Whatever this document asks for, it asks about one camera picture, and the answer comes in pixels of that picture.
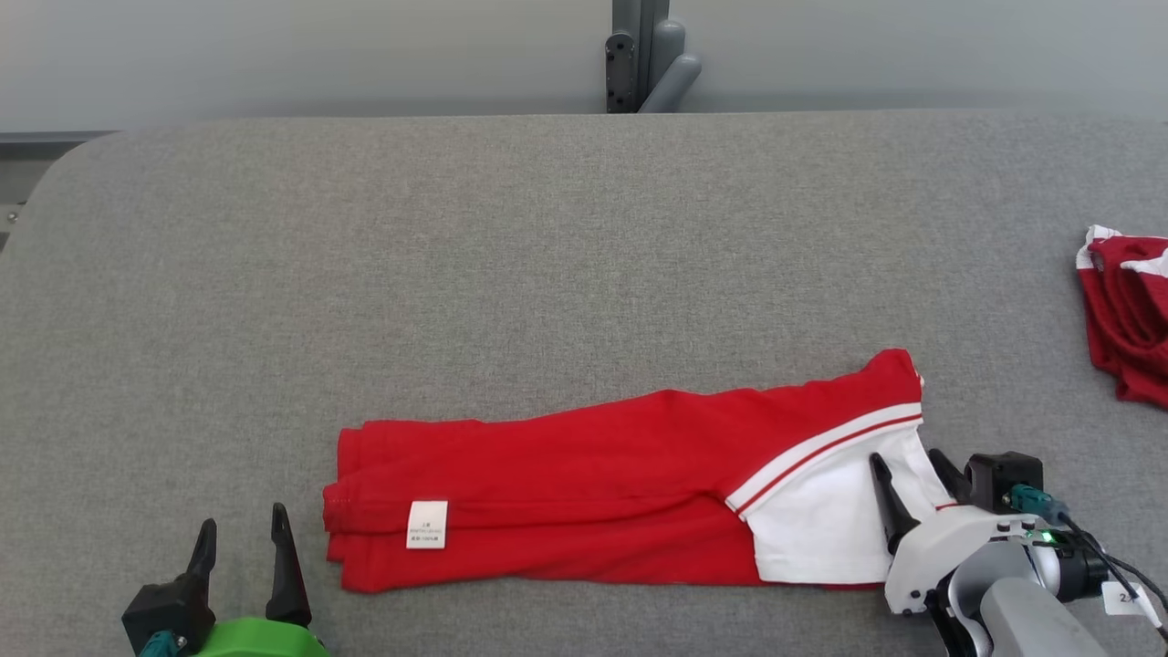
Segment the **white trim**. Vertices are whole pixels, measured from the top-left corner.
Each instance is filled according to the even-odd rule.
[[[794,466],[797,463],[807,458],[815,451],[821,450],[839,440],[850,436],[851,434],[863,431],[864,429],[870,429],[872,427],[876,427],[877,424],[883,424],[884,422],[891,422],[894,420],[898,420],[902,417],[906,419],[906,421],[898,422],[896,424],[889,424],[887,427],[881,427],[881,429],[875,434],[865,434],[862,436],[856,436],[856,438],[864,438],[864,437],[870,437],[872,435],[880,435],[885,433],[885,430],[891,431],[895,429],[904,428],[905,426],[920,424],[922,419],[919,417],[919,415],[920,415],[920,403],[902,403],[897,406],[890,406],[888,408],[882,408],[880,410],[875,410],[867,415],[861,415],[860,417],[856,417],[850,422],[846,422],[834,429],[825,431],[818,436],[813,436],[797,444],[795,447],[788,449],[787,451],[784,451],[783,454],[776,456],[758,472],[755,472],[753,476],[746,479],[745,484],[738,486],[738,490],[734,491],[732,493],[730,493],[729,497],[726,497],[726,505],[729,505],[730,509],[737,512],[738,509],[741,509],[743,505],[750,502],[751,498],[753,498],[756,495],[759,493],[759,491],[766,489],[766,486],[769,486],[771,482],[773,482],[777,477],[779,477],[780,475],[790,470],[792,466]],[[917,417],[911,421],[908,420],[909,417],[913,416]],[[843,448],[848,444],[851,444],[851,441],[848,441],[847,443],[836,445],[835,448],[823,451],[822,454],[818,455],[816,458],[813,461],[818,461],[819,457],[827,456],[834,452],[836,449]],[[756,500],[751,505],[751,509],[758,509],[759,506],[762,506],[763,503],[766,502],[766,498],[774,493],[777,487],[778,486],[774,486],[771,490],[766,491],[766,495],[763,496],[763,498]],[[748,509],[746,512],[742,516],[745,519],[745,516],[749,514],[750,514],[750,509]]]
[[[1150,274],[1152,276],[1163,276],[1168,278],[1168,249],[1163,255],[1152,260],[1129,260],[1119,263],[1122,269],[1129,269],[1136,274]]]
[[[1094,261],[1091,258],[1091,253],[1087,250],[1087,247],[1090,247],[1096,240],[1107,240],[1119,235],[1122,235],[1122,233],[1098,224],[1087,228],[1086,241],[1083,243],[1083,248],[1079,249],[1079,253],[1075,254],[1075,268],[1096,269]]]
[[[885,554],[856,554],[843,560],[800,555],[756,554],[758,579],[785,585],[875,585],[888,578],[892,558]]]

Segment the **red stripe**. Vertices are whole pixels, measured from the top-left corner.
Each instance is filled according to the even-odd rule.
[[[841,443],[846,443],[846,442],[848,442],[850,440],[858,438],[860,436],[863,436],[864,434],[870,434],[870,433],[872,433],[872,431],[875,431],[877,429],[883,429],[884,427],[888,427],[889,424],[898,424],[901,422],[911,422],[913,420],[920,420],[920,414],[918,413],[918,414],[909,416],[909,417],[899,417],[897,420],[888,420],[885,422],[881,422],[880,424],[874,424],[871,427],[868,427],[867,429],[861,429],[861,430],[856,431],[855,434],[849,434],[849,435],[843,436],[842,438],[840,438],[837,441],[833,441],[833,442],[830,442],[830,443],[828,443],[828,444],[826,444],[826,445],[816,449],[815,451],[813,451],[813,452],[808,454],[807,456],[802,457],[801,459],[799,459],[799,462],[795,463],[794,465],[792,465],[791,468],[787,468],[786,470],[784,470],[778,477],[776,477],[774,479],[772,479],[770,484],[766,484],[765,486],[763,486],[763,490],[760,490],[757,493],[755,493],[755,497],[748,499],[745,504],[743,504],[742,506],[738,507],[738,514],[742,516],[743,513],[745,513],[746,509],[750,507],[751,504],[755,504],[755,502],[757,502],[758,498],[760,498],[764,495],[766,495],[766,491],[773,489],[774,485],[778,484],[779,482],[781,482],[784,477],[786,477],[787,475],[794,472],[802,464],[805,464],[808,461],[811,461],[812,458],[815,458],[816,456],[823,454],[825,451],[827,451],[827,450],[829,450],[829,449],[832,449],[832,448],[834,448],[834,447],[836,447],[836,445],[839,445]]]

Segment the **folded shirt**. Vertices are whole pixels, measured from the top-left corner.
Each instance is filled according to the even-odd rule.
[[[496,576],[745,586],[882,582],[868,456],[909,511],[952,504],[920,445],[920,379],[888,350],[830,381],[662,390],[513,422],[369,422],[326,486],[342,586]],[[444,547],[408,547],[440,500]]]

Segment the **gray wall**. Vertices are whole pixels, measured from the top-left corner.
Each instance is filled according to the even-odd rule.
[[[673,0],[688,110],[1168,118],[1168,0]],[[223,116],[603,111],[609,0],[2,0],[0,133]]]
[[[1168,118],[1168,0],[673,0],[688,110],[1043,106]]]

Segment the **black cable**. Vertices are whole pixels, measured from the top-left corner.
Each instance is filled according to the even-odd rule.
[[[1147,587],[1147,589],[1150,590],[1153,595],[1160,599],[1160,604],[1164,608],[1164,613],[1168,613],[1168,596],[1164,595],[1163,589],[1157,587],[1155,582],[1148,579],[1148,576],[1141,573],[1135,566],[1132,566],[1131,563],[1124,561],[1122,559],[1117,559],[1114,556],[1112,556],[1111,560],[1114,561],[1117,566],[1135,575],[1138,580],[1143,582],[1143,586]]]
[[[1115,576],[1115,580],[1124,587],[1127,594],[1132,596],[1133,601],[1139,597],[1139,594],[1135,593],[1135,588],[1131,585],[1131,582],[1127,581],[1127,578],[1120,574],[1119,569],[1117,569],[1117,566],[1119,568],[1127,570],[1128,573],[1132,573],[1133,575],[1136,576],[1136,579],[1143,582],[1143,586],[1148,587],[1148,590],[1150,590],[1157,599],[1160,599],[1160,604],[1163,604],[1164,613],[1168,613],[1168,596],[1166,596],[1164,592],[1160,587],[1157,587],[1155,582],[1148,579],[1147,575],[1141,573],[1131,563],[1127,563],[1126,561],[1122,561],[1120,559],[1114,559],[1104,553],[1103,547],[1099,545],[1099,541],[1094,540],[1094,537],[1092,537],[1091,534],[1084,532],[1083,527],[1076,525],[1075,520],[1071,520],[1071,517],[1068,516],[1066,513],[1059,513],[1058,519],[1062,520],[1063,523],[1066,523],[1066,526],[1070,527],[1072,532],[1078,534],[1079,538],[1085,540],[1087,545],[1091,546],[1091,549],[1094,551],[1099,560],[1103,561],[1105,566],[1107,566],[1107,569],[1111,570],[1111,574]],[[1156,634],[1159,634],[1160,638],[1163,639],[1166,644],[1168,644],[1168,629],[1166,629],[1161,624],[1159,628],[1156,628]],[[1168,650],[1164,650],[1164,657],[1168,657]]]
[[[1111,574],[1115,576],[1115,581],[1118,581],[1120,586],[1124,587],[1124,590],[1127,592],[1127,595],[1132,596],[1132,600],[1135,600],[1136,597],[1140,596],[1140,594],[1135,593],[1135,587],[1133,587],[1132,583],[1127,581],[1127,578],[1125,578],[1124,574],[1119,572],[1119,568],[1117,568],[1115,563],[1112,562],[1111,558],[1108,558],[1104,553],[1103,548],[1099,547],[1099,544],[1096,542],[1091,537],[1087,535],[1086,532],[1083,531],[1083,527],[1076,525],[1075,520],[1071,520],[1071,517],[1068,516],[1066,513],[1059,513],[1058,519],[1066,523],[1066,526],[1070,527],[1072,532],[1078,534],[1079,538],[1082,538],[1083,540],[1087,541],[1087,545],[1091,546],[1091,549],[1094,551],[1096,555],[1099,558],[1100,561],[1103,561],[1104,566],[1106,566],[1107,569],[1111,570]]]

